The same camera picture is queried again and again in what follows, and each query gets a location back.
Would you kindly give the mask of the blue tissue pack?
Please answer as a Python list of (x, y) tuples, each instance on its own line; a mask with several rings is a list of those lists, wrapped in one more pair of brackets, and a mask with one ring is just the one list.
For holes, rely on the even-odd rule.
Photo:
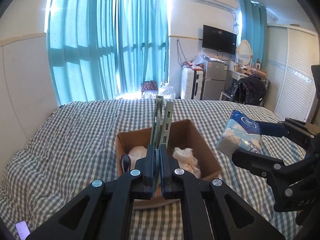
[(259, 124), (240, 111), (233, 110), (216, 148), (229, 158), (237, 150), (262, 154)]

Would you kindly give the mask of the cream cloth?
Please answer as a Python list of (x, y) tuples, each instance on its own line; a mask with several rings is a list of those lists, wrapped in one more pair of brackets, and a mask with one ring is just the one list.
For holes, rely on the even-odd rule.
[(192, 173), (196, 178), (201, 178), (198, 160), (193, 155), (191, 148), (174, 148), (172, 157), (178, 161), (180, 168)]

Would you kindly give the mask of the white knit glove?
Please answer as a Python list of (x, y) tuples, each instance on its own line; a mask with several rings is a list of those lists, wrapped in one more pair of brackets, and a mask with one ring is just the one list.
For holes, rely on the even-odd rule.
[(135, 169), (136, 162), (139, 159), (145, 158), (147, 149), (143, 146), (132, 148), (128, 154), (123, 154), (120, 159), (120, 168), (123, 173)]

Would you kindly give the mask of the grey-green folding hanger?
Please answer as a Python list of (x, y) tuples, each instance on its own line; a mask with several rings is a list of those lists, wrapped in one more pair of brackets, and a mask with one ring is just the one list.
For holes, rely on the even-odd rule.
[(168, 101), (164, 107), (164, 117), (162, 117), (164, 99), (163, 96), (156, 96), (154, 107), (154, 122), (151, 129), (150, 145), (151, 151), (151, 174), (152, 174), (152, 190), (155, 195), (160, 184), (160, 153), (159, 147), (162, 144), (168, 146), (170, 129), (172, 124), (172, 116), (174, 113), (174, 103)]

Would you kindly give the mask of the black clothes on chair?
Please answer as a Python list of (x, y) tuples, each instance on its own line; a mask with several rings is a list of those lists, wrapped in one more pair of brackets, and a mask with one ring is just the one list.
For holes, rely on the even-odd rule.
[(268, 79), (262, 79), (258, 74), (243, 77), (236, 82), (232, 91), (231, 101), (263, 107), (270, 85), (271, 83)]

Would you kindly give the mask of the checkered bed cover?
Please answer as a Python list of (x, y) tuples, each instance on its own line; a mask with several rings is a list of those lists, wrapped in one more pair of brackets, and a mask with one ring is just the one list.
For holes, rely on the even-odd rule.
[[(35, 230), (93, 180), (115, 180), (116, 135), (151, 127), (154, 104), (151, 99), (107, 100), (58, 108), (4, 170), (1, 219), (14, 238), (18, 222)], [(233, 110), (257, 121), (278, 121), (264, 107), (181, 99), (174, 102), (173, 119), (191, 120), (220, 163), (220, 178), (286, 239), (293, 239), (299, 231), (296, 214), (275, 212), (272, 190), (263, 178), (236, 167), (216, 149)]]

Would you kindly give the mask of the white oval mirror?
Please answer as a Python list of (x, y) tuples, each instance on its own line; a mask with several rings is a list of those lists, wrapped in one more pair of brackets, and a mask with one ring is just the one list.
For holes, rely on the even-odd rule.
[(253, 50), (247, 40), (242, 40), (236, 50), (236, 59), (243, 66), (249, 66), (253, 59)]

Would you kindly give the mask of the brown cardboard box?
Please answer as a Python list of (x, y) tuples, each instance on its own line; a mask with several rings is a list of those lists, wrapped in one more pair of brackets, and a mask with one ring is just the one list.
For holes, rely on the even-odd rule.
[[(134, 168), (136, 158), (146, 156), (146, 149), (151, 138), (151, 128), (122, 132), (116, 136), (117, 159), (130, 154)], [(180, 168), (192, 173), (196, 178), (211, 181), (216, 178), (222, 168), (212, 150), (191, 120), (173, 122), (167, 147), (168, 157), (176, 159)]]

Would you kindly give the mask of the smartphone with lit screen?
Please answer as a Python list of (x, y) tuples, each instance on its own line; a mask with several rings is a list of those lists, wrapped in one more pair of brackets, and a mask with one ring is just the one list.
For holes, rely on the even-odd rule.
[(17, 233), (19, 235), (20, 240), (26, 240), (27, 237), (30, 235), (30, 230), (27, 226), (27, 223), (25, 220), (20, 221), (15, 224)]

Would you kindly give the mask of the white suitcase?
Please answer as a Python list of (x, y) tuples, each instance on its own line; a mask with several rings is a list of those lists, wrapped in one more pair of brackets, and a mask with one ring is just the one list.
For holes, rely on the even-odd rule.
[(200, 100), (203, 83), (203, 69), (199, 66), (182, 66), (181, 99)]

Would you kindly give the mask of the white plastic bag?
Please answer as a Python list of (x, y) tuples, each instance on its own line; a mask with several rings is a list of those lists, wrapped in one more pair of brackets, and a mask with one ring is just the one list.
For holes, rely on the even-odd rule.
[(170, 86), (169, 83), (161, 83), (160, 88), (158, 89), (158, 95), (162, 96), (163, 99), (175, 99), (176, 93), (174, 87)]

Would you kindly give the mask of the teal side curtain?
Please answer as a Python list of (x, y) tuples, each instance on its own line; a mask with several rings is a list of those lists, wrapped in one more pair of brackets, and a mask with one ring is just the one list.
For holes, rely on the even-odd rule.
[(242, 14), (241, 39), (247, 40), (253, 51), (254, 63), (259, 60), (261, 68), (265, 68), (267, 60), (267, 11), (258, 2), (239, 0)]

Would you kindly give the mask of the red patterned bag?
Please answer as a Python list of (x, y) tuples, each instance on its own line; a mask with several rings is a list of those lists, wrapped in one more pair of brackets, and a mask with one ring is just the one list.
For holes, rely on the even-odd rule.
[(144, 81), (141, 84), (141, 94), (143, 98), (146, 98), (148, 96), (154, 96), (158, 94), (158, 86), (157, 82), (150, 80), (150, 81)]

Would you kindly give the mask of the teal window curtain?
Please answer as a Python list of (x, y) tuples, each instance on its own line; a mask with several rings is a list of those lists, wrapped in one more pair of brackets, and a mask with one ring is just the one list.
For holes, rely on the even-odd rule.
[(167, 0), (48, 0), (57, 103), (115, 99), (169, 76)]

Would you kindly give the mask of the black wall television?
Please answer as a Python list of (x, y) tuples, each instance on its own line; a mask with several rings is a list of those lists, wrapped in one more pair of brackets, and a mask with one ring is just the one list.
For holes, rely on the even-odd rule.
[(219, 28), (203, 25), (202, 48), (235, 55), (237, 35)]

